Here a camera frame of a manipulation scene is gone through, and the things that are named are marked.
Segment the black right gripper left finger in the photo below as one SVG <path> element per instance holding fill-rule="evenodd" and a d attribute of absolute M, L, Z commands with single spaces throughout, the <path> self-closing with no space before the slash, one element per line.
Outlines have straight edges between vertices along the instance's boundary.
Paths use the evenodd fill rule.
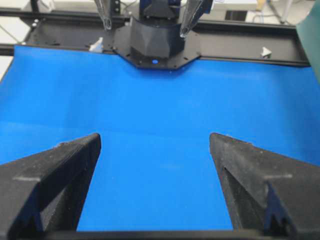
<path fill-rule="evenodd" d="M 0 166 L 3 240 L 74 240 L 101 152 L 98 133 Z"/>

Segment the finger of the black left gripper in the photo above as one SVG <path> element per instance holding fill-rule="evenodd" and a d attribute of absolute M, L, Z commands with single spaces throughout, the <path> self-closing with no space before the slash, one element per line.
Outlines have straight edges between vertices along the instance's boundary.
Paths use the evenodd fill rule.
<path fill-rule="evenodd" d="M 112 29 L 112 2 L 110 0 L 94 0 L 105 31 Z"/>
<path fill-rule="evenodd" d="M 204 13 L 203 0 L 187 0 L 180 27 L 180 37 L 185 38 Z"/>

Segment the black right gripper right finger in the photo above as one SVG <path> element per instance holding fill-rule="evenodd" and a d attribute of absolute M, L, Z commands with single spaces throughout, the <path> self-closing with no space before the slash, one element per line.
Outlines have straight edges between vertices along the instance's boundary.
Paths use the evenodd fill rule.
<path fill-rule="evenodd" d="M 209 136 L 232 226 L 293 240 L 320 237 L 320 168 L 251 143 Z"/>

